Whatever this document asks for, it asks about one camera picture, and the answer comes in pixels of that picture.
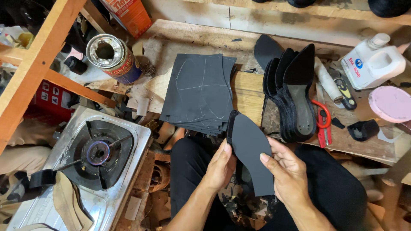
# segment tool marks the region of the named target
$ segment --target hand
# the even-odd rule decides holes
[[[217,193],[224,188],[236,168],[237,158],[232,155],[231,146],[224,139],[207,167],[207,172],[201,180],[203,186]]]
[[[260,160],[274,175],[275,195],[289,208],[310,201],[305,163],[280,142],[267,139],[274,158],[261,153]]]

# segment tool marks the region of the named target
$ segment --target forearm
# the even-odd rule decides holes
[[[329,220],[311,202],[310,199],[297,206],[287,206],[299,231],[335,231]]]
[[[167,225],[167,230],[203,230],[216,192],[200,182],[188,201]]]

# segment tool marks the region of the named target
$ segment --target open can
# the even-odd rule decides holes
[[[113,35],[94,36],[87,44],[86,55],[92,64],[120,83],[131,84],[141,75],[132,51]]]

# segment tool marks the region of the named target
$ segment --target stainless steel stove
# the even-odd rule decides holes
[[[83,106],[73,114],[43,169],[60,168],[76,156],[84,158],[63,172],[79,188],[81,204],[92,217],[90,231],[109,230],[121,212],[119,207],[150,135],[149,128]],[[112,144],[109,153],[107,144]],[[6,231],[36,223],[67,230],[54,208],[52,186],[36,199],[23,202]]]

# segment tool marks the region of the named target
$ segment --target fingernail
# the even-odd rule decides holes
[[[267,162],[270,158],[265,153],[262,152],[260,154],[260,159],[264,162]]]
[[[225,145],[224,145],[224,151],[225,151],[225,152],[230,151],[230,145],[229,145],[228,143],[225,143]]]

